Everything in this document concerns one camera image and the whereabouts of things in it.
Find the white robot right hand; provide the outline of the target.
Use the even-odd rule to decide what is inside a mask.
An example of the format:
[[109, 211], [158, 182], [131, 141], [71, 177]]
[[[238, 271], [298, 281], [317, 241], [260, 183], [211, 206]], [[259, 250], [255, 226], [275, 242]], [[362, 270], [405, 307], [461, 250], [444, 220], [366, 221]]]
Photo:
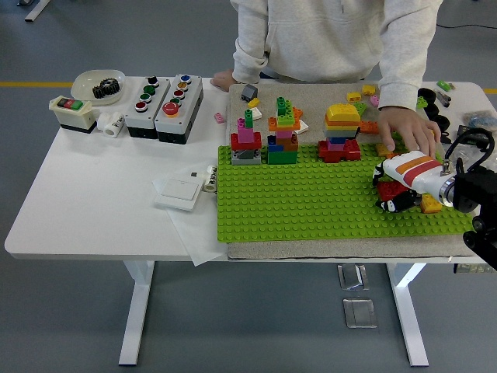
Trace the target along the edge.
[[422, 154], [420, 151], [396, 155], [385, 159], [375, 166], [373, 185], [376, 186], [384, 175], [398, 181], [408, 190], [387, 201], [376, 202], [376, 206], [384, 211], [403, 212], [414, 206], [420, 205], [422, 195], [430, 194], [442, 205], [452, 207], [448, 201], [447, 191], [451, 185], [452, 175], [441, 176], [443, 164], [434, 158]]

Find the person's left hand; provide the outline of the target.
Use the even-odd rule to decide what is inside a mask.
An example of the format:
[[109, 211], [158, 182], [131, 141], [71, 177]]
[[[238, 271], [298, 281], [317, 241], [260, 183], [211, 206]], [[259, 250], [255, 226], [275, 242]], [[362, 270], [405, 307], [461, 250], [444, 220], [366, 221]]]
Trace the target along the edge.
[[378, 131], [383, 144], [389, 151], [394, 151], [395, 142], [392, 133], [398, 133], [409, 151], [420, 151], [430, 157], [436, 155], [436, 145], [440, 143], [441, 132], [438, 124], [425, 120], [415, 111], [385, 106], [380, 109]]

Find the person's right hand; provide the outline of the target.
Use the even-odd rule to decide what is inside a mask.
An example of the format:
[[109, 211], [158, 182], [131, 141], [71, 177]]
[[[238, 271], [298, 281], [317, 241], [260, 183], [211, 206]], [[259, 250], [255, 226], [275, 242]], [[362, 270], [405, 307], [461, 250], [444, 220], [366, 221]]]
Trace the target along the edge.
[[210, 80], [210, 84], [219, 88], [224, 92], [228, 92], [232, 85], [238, 82], [232, 76], [233, 70], [228, 69], [225, 71], [220, 71], [214, 74], [214, 77]]

